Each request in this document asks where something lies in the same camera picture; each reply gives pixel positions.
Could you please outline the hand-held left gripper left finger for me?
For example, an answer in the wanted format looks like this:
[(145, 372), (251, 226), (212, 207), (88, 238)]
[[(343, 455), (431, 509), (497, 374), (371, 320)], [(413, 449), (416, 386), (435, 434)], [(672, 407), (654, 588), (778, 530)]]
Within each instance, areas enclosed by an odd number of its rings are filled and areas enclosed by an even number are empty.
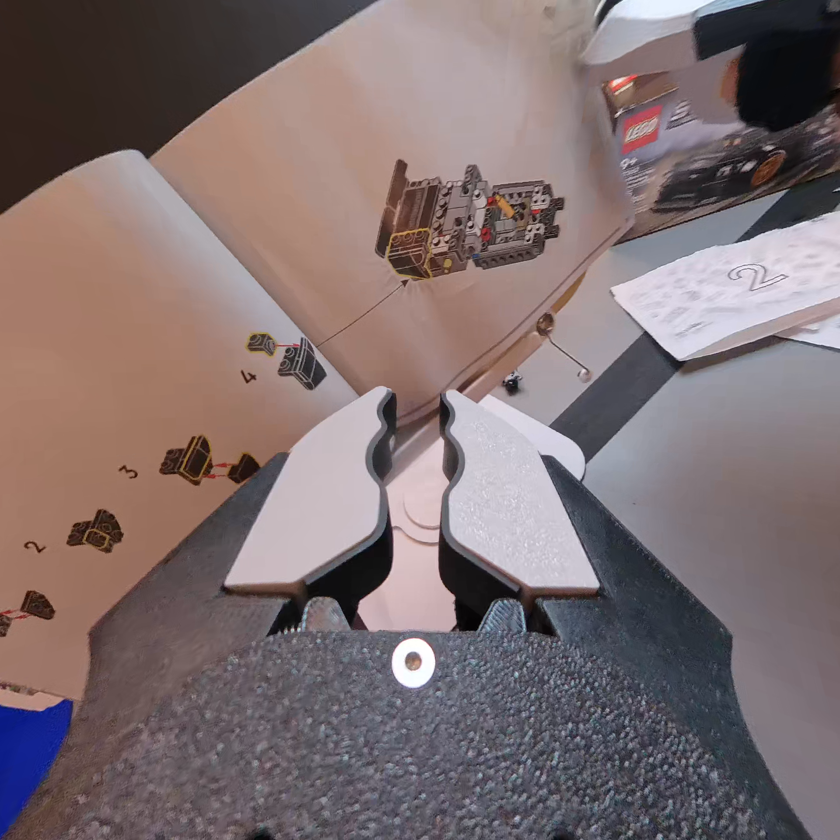
[(295, 443), (227, 577), (229, 592), (363, 598), (391, 569), (385, 478), (395, 394), (375, 387)]

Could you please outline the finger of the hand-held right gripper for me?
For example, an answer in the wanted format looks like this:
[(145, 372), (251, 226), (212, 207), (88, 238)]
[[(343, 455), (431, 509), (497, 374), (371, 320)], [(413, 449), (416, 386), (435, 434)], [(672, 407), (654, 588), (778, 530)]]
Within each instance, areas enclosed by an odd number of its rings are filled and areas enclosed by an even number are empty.
[(739, 9), (740, 1), (601, 2), (581, 55), (584, 67), (690, 67), (714, 56), (700, 45), (705, 18)]

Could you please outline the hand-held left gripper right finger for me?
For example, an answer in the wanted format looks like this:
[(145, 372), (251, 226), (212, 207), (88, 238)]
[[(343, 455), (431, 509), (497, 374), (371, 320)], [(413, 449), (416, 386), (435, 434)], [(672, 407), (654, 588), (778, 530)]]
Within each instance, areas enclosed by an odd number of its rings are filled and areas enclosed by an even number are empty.
[(448, 486), (440, 577), (465, 605), (593, 595), (599, 581), (536, 444), (457, 391), (440, 396)]

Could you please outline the large blue plastic bin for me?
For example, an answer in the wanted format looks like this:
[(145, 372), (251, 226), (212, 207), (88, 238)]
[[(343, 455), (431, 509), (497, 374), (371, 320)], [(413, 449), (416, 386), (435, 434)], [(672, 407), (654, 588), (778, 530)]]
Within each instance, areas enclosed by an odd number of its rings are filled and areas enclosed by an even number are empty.
[(45, 710), (1, 707), (1, 837), (56, 760), (73, 709), (71, 700)]

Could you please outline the toy car set box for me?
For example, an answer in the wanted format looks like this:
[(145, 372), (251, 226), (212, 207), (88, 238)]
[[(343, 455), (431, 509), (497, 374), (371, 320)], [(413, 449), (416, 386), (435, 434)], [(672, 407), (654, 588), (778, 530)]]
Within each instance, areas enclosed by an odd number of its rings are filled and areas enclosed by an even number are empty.
[(774, 133), (738, 120), (741, 52), (602, 84), (634, 209), (621, 243), (838, 171), (833, 107)]

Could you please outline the white numbered paper bag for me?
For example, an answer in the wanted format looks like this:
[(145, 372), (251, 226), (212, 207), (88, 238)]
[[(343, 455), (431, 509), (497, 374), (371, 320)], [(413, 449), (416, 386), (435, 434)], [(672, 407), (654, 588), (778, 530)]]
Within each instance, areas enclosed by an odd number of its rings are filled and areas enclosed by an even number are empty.
[(837, 318), (839, 213), (703, 249), (611, 289), (676, 361)]

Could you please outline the open instruction booklet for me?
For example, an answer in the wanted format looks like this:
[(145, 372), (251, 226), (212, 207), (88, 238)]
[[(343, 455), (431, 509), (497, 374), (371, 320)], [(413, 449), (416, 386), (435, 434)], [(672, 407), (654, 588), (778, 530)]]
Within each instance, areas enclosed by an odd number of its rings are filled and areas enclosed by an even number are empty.
[(2, 214), (4, 690), (79, 699), (99, 617), (268, 459), (377, 385), (427, 415), (616, 241), (595, 5), (376, 3)]

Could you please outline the black panel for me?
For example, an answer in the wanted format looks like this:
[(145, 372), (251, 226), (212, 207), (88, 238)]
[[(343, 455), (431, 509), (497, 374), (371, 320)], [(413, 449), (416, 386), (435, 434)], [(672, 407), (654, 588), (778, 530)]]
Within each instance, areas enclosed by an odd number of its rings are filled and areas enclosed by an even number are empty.
[(370, 1), (2, 1), (1, 210), (103, 154), (158, 151)]

